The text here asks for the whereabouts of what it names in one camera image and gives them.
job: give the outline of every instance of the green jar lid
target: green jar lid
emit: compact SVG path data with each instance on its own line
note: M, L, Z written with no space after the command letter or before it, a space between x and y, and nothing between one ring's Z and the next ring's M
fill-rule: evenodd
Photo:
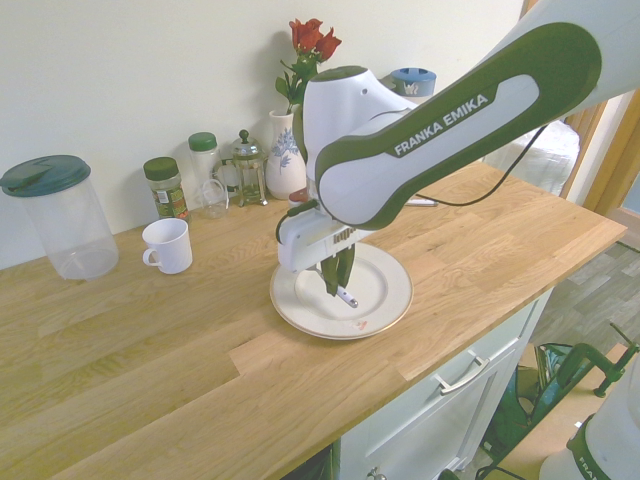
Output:
M178 164L171 157L152 158L145 162L142 168L144 169L144 176L155 182L168 180L180 173Z
M206 152L218 146L218 141L213 133L199 132L189 137L189 148L194 152Z
M35 158L7 170L0 178L2 191L12 197L41 197L77 185L91 167L72 155Z

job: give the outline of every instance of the door frame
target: door frame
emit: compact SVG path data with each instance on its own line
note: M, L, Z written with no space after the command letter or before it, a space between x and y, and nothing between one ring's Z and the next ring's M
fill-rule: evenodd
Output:
M623 243L640 249L640 215L622 207L640 173L640 90L636 90L584 201L584 207L629 228Z

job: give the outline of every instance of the white plate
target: white plate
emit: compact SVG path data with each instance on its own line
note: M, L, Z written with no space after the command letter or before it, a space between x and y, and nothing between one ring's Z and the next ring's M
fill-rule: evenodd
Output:
M366 243L356 244L346 290L358 308L327 294L316 272L295 274L279 266L271 278L271 301L282 318L303 332L333 340L385 330L402 318L413 297L411 278L400 262Z

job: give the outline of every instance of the white cabinet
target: white cabinet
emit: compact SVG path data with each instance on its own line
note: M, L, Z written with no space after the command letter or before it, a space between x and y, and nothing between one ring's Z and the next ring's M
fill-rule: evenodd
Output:
M340 480L431 480L471 461L551 292L347 432Z

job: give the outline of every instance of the red rose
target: red rose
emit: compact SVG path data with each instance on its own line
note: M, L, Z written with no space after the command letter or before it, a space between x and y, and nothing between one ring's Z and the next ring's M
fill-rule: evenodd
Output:
M322 39L322 34L320 33L322 22L316 18L312 18L304 25L296 18L295 23L289 22L289 25L291 26L293 48L296 51L301 50L304 53L308 53Z
M342 40L333 36L333 27L329 30L326 36L318 40L316 43L316 50L320 53L322 61L328 60L336 51L336 47L342 43Z

